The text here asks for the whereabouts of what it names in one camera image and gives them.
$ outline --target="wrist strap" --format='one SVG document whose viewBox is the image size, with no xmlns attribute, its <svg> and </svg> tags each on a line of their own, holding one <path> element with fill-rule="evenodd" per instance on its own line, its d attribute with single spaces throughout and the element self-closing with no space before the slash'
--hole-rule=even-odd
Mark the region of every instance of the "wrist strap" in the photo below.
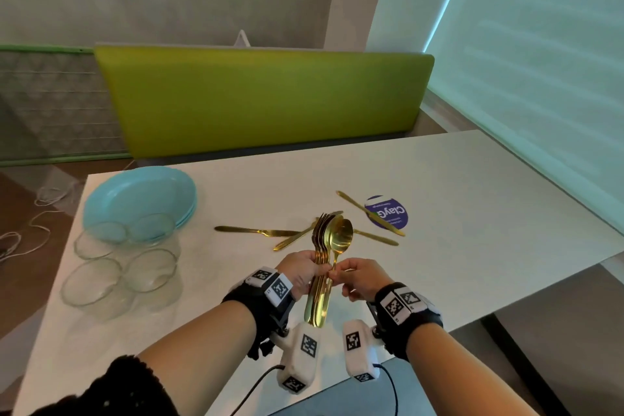
<svg viewBox="0 0 624 416">
<path fill-rule="evenodd" d="M 262 267 L 234 289 L 230 290 L 222 302 L 238 301 L 244 304 L 254 316 L 256 338 L 247 357 L 258 360 L 259 350 L 264 356 L 271 353 L 272 346 L 262 345 L 272 332 L 282 334 L 288 325 L 288 314 L 294 305 L 289 293 L 292 284 L 277 270 Z"/>
<path fill-rule="evenodd" d="M 375 295 L 376 320 L 382 329 L 379 337 L 386 349 L 396 357 L 407 360 L 408 339 L 423 324 L 442 325 L 440 311 L 425 296 L 415 293 L 403 283 L 384 286 Z"/>
</svg>

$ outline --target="green metal frame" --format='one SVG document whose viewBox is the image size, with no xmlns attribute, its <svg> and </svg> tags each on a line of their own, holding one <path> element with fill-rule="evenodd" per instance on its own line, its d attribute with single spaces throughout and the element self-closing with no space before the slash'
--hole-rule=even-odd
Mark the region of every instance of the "green metal frame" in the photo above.
<svg viewBox="0 0 624 416">
<path fill-rule="evenodd" d="M 54 46 L 54 45 L 0 45 L 0 51 L 17 51 L 21 53 L 65 53 L 65 54 L 92 54 L 93 48 L 86 46 Z M 33 164 L 71 163 L 74 161 L 92 160 L 120 160 L 132 158 L 130 153 L 104 153 L 81 156 L 54 156 L 51 158 L 33 158 L 30 160 L 3 160 L 4 166 L 29 166 Z"/>
</svg>

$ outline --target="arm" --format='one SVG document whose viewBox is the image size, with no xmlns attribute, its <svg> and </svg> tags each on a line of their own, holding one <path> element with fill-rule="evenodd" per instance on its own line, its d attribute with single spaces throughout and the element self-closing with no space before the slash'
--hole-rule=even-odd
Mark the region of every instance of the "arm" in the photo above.
<svg viewBox="0 0 624 416">
<path fill-rule="evenodd" d="M 329 277 L 350 301 L 374 302 L 394 280 L 375 260 L 339 262 Z M 406 353 L 435 412 L 444 416 L 534 415 L 507 384 L 464 349 L 442 327 L 423 324 L 409 335 Z"/>
<path fill-rule="evenodd" d="M 292 283 L 296 300 L 307 294 L 312 278 L 330 268 L 314 259 L 313 251 L 292 253 L 276 267 Z M 255 337 L 252 313 L 237 301 L 227 301 L 167 334 L 138 357 L 160 379 L 181 416 L 203 416 Z"/>
</svg>

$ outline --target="black sleeve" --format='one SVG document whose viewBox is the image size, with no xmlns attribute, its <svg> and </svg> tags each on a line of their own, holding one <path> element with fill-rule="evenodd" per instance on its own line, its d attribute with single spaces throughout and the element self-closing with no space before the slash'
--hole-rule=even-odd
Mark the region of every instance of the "black sleeve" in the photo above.
<svg viewBox="0 0 624 416">
<path fill-rule="evenodd" d="M 116 358 L 81 396 L 66 396 L 31 416 L 119 414 L 179 416 L 158 378 L 133 356 Z"/>
</svg>

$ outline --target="wire mesh panel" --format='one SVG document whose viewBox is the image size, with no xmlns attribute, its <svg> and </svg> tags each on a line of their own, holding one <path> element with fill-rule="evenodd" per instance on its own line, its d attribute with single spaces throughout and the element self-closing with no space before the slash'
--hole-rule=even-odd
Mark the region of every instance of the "wire mesh panel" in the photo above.
<svg viewBox="0 0 624 416">
<path fill-rule="evenodd" d="M 127 152 L 96 59 L 79 51 L 0 51 L 0 161 Z"/>
</svg>

